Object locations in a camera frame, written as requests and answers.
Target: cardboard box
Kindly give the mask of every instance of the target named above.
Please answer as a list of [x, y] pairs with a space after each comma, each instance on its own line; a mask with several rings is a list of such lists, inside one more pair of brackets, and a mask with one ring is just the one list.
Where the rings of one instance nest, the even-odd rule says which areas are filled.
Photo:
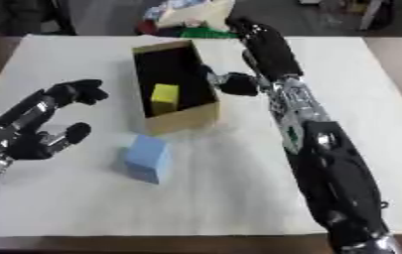
[[[217, 119], [217, 95], [199, 72], [202, 62], [192, 41], [136, 48], [133, 54], [149, 135], [196, 128]], [[151, 97], [159, 83], [179, 86], [177, 112], [153, 114]]]

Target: wooden table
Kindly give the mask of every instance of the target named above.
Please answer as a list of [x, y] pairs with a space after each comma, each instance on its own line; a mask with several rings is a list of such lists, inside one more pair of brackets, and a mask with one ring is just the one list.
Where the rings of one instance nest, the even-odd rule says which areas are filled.
[[[20, 39], [0, 38], [0, 70]], [[402, 244], [402, 235], [398, 236]], [[0, 251], [131, 253], [331, 253], [322, 234], [299, 236], [0, 237]]]

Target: white table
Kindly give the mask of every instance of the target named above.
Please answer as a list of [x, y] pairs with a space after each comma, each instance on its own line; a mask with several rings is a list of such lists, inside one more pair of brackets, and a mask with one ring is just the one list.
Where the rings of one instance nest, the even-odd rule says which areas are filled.
[[[220, 235], [321, 232], [299, 194], [266, 99], [220, 95], [220, 120], [166, 135], [172, 176], [161, 186], [114, 171], [143, 120], [130, 48], [172, 39], [28, 37], [0, 75], [0, 113], [40, 87], [101, 78], [96, 107], [59, 112], [51, 128], [93, 127], [80, 146], [21, 162], [0, 183], [0, 236]], [[402, 232], [402, 97], [362, 39], [291, 38], [317, 99], [364, 155]], [[217, 72], [250, 72], [235, 41], [197, 41]]]

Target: robotic arm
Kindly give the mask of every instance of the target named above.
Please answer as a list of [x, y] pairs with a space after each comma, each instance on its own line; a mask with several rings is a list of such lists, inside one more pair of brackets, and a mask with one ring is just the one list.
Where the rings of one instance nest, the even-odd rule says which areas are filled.
[[267, 94], [270, 112], [314, 220], [329, 233], [338, 254], [398, 254], [398, 243], [382, 216], [387, 206], [361, 155], [304, 83], [303, 72], [284, 38], [248, 19], [228, 25], [246, 47], [243, 58], [256, 76], [218, 76], [208, 80], [225, 93]]
[[17, 160], [45, 160], [78, 144], [91, 129], [75, 123], [60, 134], [41, 131], [56, 110], [74, 102], [93, 105], [108, 97], [101, 80], [86, 79], [39, 90], [0, 116], [0, 176]]

